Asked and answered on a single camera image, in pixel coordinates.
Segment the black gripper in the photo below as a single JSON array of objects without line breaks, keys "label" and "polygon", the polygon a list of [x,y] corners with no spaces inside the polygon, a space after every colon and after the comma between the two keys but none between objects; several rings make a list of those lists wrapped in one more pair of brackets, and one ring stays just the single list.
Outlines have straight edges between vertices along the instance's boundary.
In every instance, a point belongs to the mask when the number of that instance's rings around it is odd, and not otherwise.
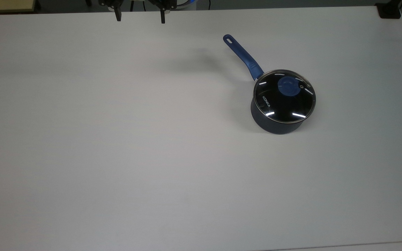
[{"label": "black gripper", "polygon": [[[114,11],[116,20],[121,21],[121,6],[124,0],[99,0],[99,5],[105,6],[110,11]],[[152,5],[157,6],[161,10],[161,23],[165,24],[166,10],[172,10],[177,8],[177,0],[148,0]]]}]

